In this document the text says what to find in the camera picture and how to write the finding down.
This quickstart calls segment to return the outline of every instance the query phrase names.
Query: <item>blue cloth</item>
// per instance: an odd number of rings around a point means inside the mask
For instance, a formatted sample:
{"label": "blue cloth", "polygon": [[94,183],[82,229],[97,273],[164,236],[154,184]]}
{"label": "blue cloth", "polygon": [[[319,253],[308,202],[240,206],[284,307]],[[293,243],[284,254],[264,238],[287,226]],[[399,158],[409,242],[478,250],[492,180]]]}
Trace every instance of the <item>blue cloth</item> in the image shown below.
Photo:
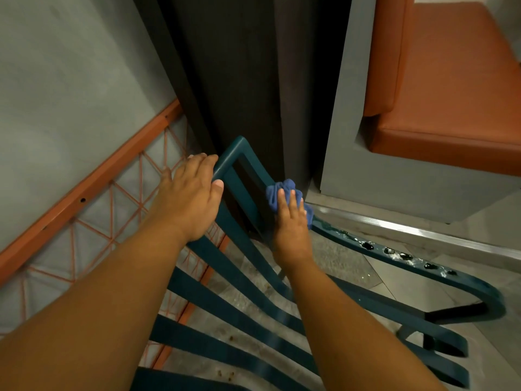
{"label": "blue cloth", "polygon": [[[266,187],[266,199],[268,200],[269,208],[274,213],[277,213],[278,205],[277,205],[277,192],[280,188],[284,189],[284,194],[286,196],[286,203],[290,202],[290,192],[292,189],[295,189],[295,183],[293,180],[287,179],[284,182],[277,182],[275,185],[270,185]],[[296,204],[300,206],[300,201],[302,200],[302,192],[298,189],[295,189],[296,194]],[[313,222],[313,209],[309,204],[304,203],[304,209],[307,211],[307,228],[311,229],[311,223]]]}

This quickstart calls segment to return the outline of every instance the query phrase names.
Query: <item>left arm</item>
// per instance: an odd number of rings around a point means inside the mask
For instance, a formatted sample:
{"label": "left arm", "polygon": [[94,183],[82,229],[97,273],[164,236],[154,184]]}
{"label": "left arm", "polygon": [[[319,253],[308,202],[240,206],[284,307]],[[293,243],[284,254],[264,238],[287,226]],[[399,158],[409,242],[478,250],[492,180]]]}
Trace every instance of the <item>left arm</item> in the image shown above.
{"label": "left arm", "polygon": [[2,389],[128,390],[179,252],[215,220],[217,156],[192,157],[139,231],[63,296],[0,341]]}

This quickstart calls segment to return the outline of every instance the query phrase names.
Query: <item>orange backrest cushion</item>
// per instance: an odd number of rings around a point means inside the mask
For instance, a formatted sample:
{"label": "orange backrest cushion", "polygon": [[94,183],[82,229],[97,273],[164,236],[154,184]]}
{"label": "orange backrest cushion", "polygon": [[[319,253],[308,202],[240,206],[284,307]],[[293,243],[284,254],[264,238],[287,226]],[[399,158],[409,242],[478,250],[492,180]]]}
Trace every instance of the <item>orange backrest cushion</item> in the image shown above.
{"label": "orange backrest cushion", "polygon": [[393,109],[403,79],[414,0],[376,0],[364,116]]}

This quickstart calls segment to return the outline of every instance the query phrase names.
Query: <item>person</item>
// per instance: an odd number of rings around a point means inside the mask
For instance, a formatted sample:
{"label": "person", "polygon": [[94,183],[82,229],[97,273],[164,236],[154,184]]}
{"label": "person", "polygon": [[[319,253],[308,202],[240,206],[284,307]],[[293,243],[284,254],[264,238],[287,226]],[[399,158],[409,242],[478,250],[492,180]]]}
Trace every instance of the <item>person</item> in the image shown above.
{"label": "person", "polygon": [[[0,342],[0,383],[11,390],[130,388],[181,249],[217,215],[218,157],[190,157],[163,172],[135,235]],[[313,261],[303,201],[278,195],[275,259],[287,275],[328,391],[445,389],[394,335]]]}

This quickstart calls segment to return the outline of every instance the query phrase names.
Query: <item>teal chair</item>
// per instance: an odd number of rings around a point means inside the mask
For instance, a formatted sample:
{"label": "teal chair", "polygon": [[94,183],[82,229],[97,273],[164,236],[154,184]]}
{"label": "teal chair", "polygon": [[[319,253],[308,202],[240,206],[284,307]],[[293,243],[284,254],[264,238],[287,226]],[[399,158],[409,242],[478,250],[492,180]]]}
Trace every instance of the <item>teal chair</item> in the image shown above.
{"label": "teal chair", "polygon": [[[224,181],[250,222],[257,229],[265,243],[269,245],[271,231],[266,227],[267,223],[264,222],[257,206],[233,169],[232,166],[235,162],[240,163],[263,192],[266,186],[273,185],[275,182],[266,172],[244,137],[238,137],[232,143],[219,158],[214,169],[214,179],[222,179]],[[294,301],[290,287],[281,280],[264,259],[249,239],[247,233],[233,219],[224,203],[220,205],[216,221],[251,264],[264,276],[271,287],[282,297]],[[469,292],[481,301],[455,308],[424,312],[350,282],[329,276],[364,309],[401,324],[402,326],[396,336],[440,380],[455,386],[468,388],[469,376],[467,370],[450,359],[437,354],[437,352],[441,352],[454,357],[467,357],[467,341],[458,333],[440,325],[490,321],[500,318],[505,315],[505,305],[501,293],[479,278],[367,241],[346,231],[336,229],[317,217],[313,219],[312,230],[337,244],[360,252],[365,256],[373,257],[379,261],[400,267],[404,271],[413,272]],[[305,334],[304,326],[300,319],[275,306],[206,237],[189,243],[188,247],[265,314],[286,327],[302,335]],[[264,328],[182,270],[178,268],[174,270],[168,289],[264,343],[266,346],[277,350],[304,368],[318,374],[311,354]],[[414,332],[423,334],[422,347],[406,340]],[[260,358],[161,315],[157,316],[150,340],[233,365],[237,368],[243,368],[269,381],[282,391],[308,390]],[[138,368],[131,389],[133,391],[141,391],[179,389],[243,390],[245,388],[229,383],[199,379],[161,370]]]}

